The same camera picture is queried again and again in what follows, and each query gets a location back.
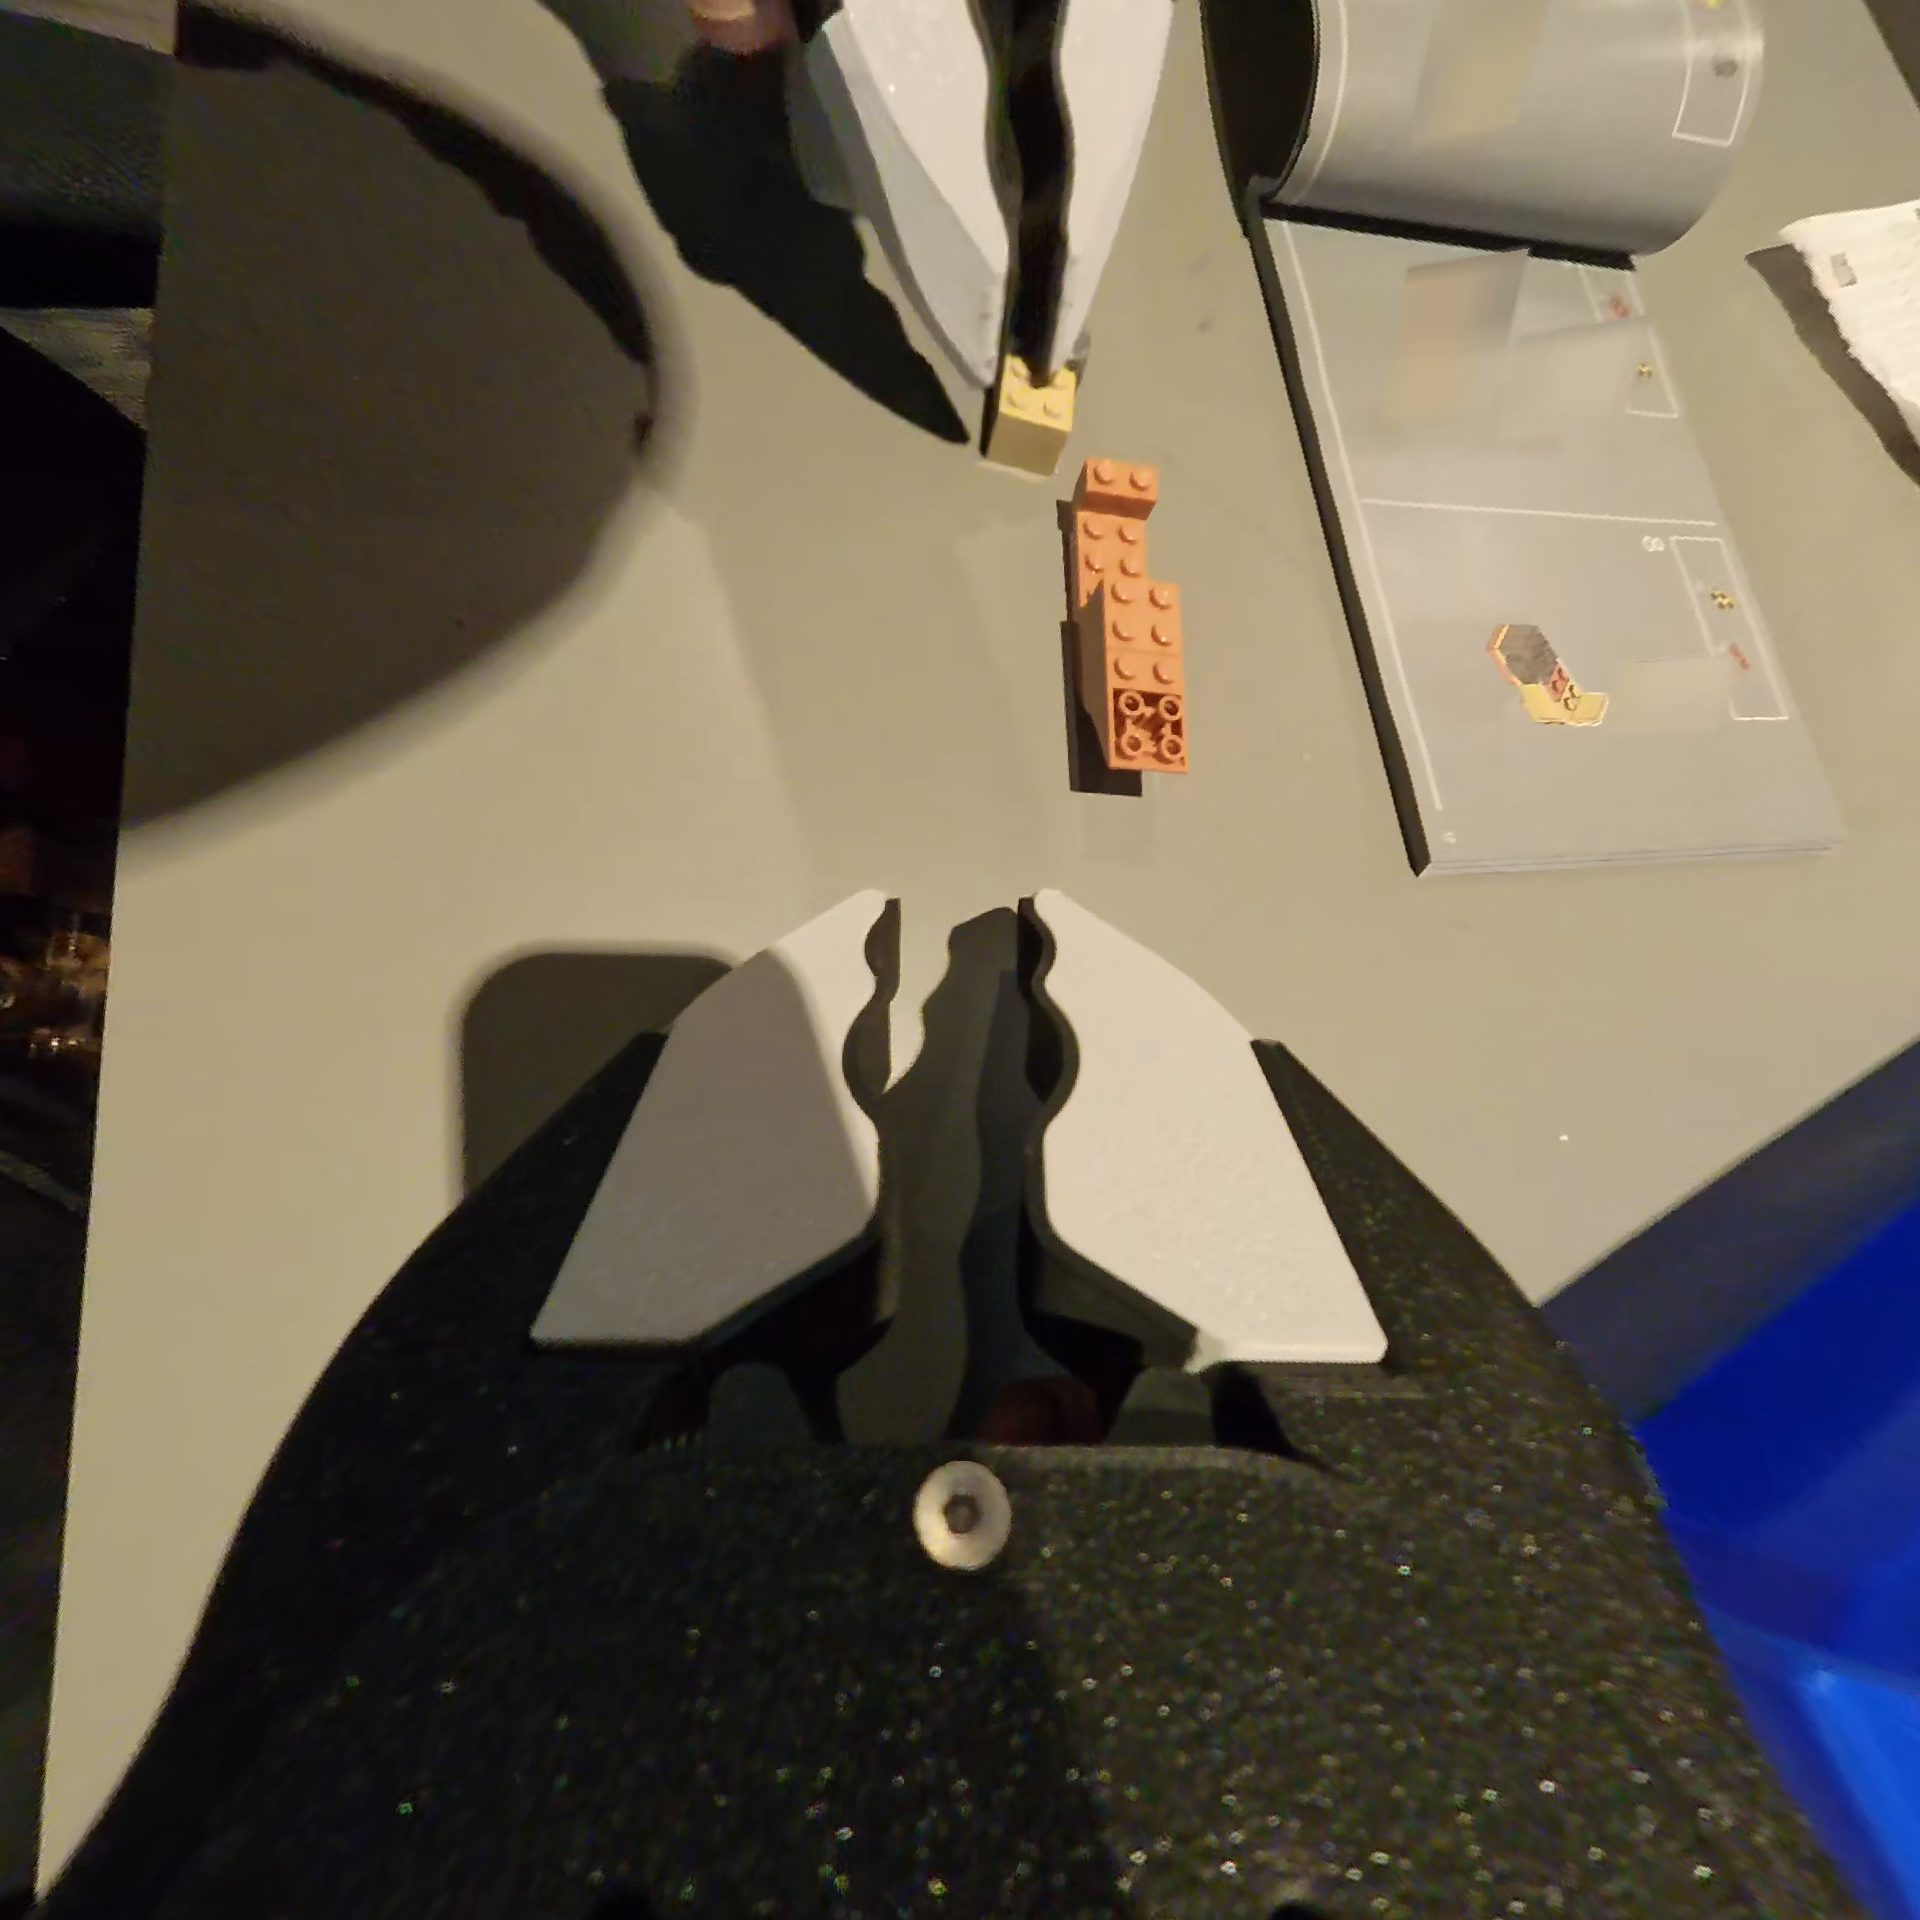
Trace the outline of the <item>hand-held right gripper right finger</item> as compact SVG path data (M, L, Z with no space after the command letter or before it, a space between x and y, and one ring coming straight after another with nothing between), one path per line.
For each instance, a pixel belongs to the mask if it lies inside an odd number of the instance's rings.
M1376 1367L1388 1342L1236 1016L1056 888L1026 904L1062 1080L1035 1146L1040 1308L1148 1367Z

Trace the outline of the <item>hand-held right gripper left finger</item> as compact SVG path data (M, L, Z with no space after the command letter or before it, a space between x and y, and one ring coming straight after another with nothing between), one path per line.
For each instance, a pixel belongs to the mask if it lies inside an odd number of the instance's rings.
M869 1240L899 902L860 890L672 1023L558 1269L541 1348L692 1348Z

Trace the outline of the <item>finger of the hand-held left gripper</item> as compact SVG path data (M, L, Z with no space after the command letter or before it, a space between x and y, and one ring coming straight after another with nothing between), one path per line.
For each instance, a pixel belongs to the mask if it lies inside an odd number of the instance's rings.
M1085 345L1092 301L1136 183L1161 84L1172 2L1065 2L1051 78L1065 132L1045 373Z
M828 5L803 73L902 291L955 373L990 386L1012 280L992 7Z

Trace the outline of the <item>tan toy brick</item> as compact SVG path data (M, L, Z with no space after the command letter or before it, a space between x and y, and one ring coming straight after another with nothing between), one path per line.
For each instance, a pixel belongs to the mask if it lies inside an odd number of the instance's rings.
M1069 359L1045 383L1007 350L986 396L980 456L996 468L1049 481L1074 435L1085 359Z

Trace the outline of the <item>blue plastic bin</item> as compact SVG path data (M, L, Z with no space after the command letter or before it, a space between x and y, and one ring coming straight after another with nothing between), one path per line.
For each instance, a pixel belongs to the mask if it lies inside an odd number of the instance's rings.
M1748 1718L1878 1917L1917 1913L1917 1048L1554 1295Z

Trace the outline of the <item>grey desk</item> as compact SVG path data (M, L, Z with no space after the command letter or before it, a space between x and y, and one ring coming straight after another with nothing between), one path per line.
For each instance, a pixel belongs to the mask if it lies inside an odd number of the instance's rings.
M594 995L1057 887L1287 1045L1539 1301L1915 1041L1915 479L1811 349L1805 214L1915 192L1884 5L1760 5L1748 143L1644 301L1837 852L1412 876L1198 11L1075 451L1161 465L1202 734L1069 788L1051 492L869 396L661 208L591 64L665 5L179 29L39 1878L150 1731L284 1428L588 1071Z

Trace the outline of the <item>orange brick assembly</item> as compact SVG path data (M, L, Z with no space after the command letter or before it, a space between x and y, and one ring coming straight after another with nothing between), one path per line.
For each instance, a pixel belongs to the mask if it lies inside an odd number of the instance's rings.
M1157 501L1151 465L1093 455L1062 507L1072 685L1113 777L1189 768L1183 602L1148 554Z

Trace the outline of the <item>grey instruction booklet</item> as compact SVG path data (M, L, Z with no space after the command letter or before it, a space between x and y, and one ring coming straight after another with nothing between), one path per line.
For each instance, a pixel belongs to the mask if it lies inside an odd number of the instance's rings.
M1412 872L1830 852L1841 821L1637 266L1752 5L1250 5L1208 45Z

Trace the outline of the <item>crumpled white paper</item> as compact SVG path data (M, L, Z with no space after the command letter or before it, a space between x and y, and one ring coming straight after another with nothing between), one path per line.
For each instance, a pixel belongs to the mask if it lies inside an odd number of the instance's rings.
M1917 479L1917 203L1813 214L1745 255L1795 338Z

